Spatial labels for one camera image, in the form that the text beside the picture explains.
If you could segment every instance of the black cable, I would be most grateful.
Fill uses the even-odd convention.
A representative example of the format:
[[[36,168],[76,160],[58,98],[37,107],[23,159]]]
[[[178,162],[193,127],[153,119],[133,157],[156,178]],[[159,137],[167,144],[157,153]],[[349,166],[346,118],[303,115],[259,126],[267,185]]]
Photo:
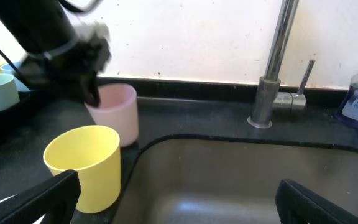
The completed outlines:
[[[93,2],[86,7],[85,9],[79,9],[78,7],[72,5],[71,3],[69,3],[67,0],[59,0],[60,4],[67,10],[69,10],[70,12],[74,12],[77,14],[82,14],[82,13],[88,13],[91,12],[102,0],[93,0]]]
[[[19,69],[16,68],[16,66],[9,60],[9,58],[4,54],[4,52],[2,52],[2,50],[0,49],[0,55],[5,59],[5,61],[13,68],[13,70],[15,70],[15,72],[18,75],[21,75],[21,73],[19,72]]]

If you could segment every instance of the faucet handle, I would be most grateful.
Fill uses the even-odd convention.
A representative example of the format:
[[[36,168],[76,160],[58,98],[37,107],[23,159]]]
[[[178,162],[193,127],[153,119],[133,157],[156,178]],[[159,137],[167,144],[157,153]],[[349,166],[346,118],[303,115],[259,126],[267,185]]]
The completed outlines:
[[[296,93],[297,95],[302,95],[303,94],[303,90],[305,90],[305,86],[306,83],[308,82],[311,70],[313,69],[314,63],[316,60],[311,59],[309,61],[309,65],[308,68],[306,69],[305,75],[303,76],[301,85],[299,86],[298,92]]]

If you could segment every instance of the pink cup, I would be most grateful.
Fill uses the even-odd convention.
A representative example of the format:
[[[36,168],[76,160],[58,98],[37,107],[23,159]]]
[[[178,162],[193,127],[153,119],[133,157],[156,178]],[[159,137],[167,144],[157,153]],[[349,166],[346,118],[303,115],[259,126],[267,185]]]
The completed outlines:
[[[99,87],[99,108],[85,104],[94,122],[113,128],[125,147],[139,137],[136,90],[125,83],[108,84]]]

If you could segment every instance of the faucet spout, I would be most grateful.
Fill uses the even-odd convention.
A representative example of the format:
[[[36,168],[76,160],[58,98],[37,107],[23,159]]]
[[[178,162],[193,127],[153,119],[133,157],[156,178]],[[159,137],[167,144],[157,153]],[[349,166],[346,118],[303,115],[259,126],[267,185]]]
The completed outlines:
[[[269,128],[272,125],[270,117],[272,115],[273,101],[277,96],[281,83],[280,79],[278,79],[278,73],[280,72],[298,3],[299,0],[283,0],[282,2],[266,72],[264,77],[259,80],[254,109],[248,118],[248,122],[256,128]]]

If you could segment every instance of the metal sink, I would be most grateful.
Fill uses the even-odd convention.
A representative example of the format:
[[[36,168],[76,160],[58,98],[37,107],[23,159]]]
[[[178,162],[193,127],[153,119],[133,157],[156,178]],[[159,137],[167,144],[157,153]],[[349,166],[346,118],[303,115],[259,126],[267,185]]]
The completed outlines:
[[[280,223],[281,179],[358,216],[358,153],[174,139],[139,157],[113,223]]]

